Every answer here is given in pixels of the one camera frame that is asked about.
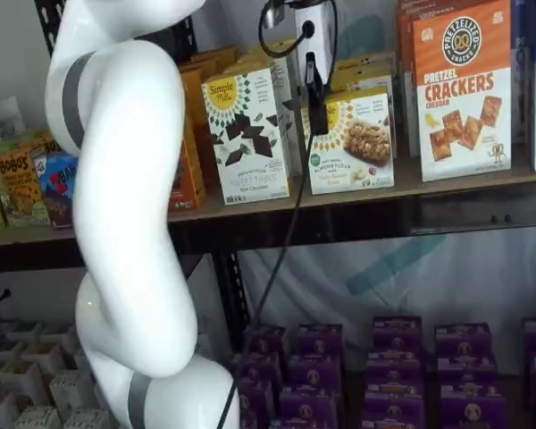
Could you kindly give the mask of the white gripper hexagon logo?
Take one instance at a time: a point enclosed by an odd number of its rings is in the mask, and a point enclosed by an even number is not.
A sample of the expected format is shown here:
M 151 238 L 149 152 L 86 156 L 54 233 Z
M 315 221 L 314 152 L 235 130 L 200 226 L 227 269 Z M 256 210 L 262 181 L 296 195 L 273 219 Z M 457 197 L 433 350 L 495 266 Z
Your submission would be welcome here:
M 327 134 L 325 86 L 333 69 L 332 59 L 336 35 L 336 7 L 333 2 L 297 2 L 293 6 L 297 38 L 306 22 L 314 31 L 305 36 L 296 48 L 299 82 L 306 86 L 307 110 L 312 134 Z

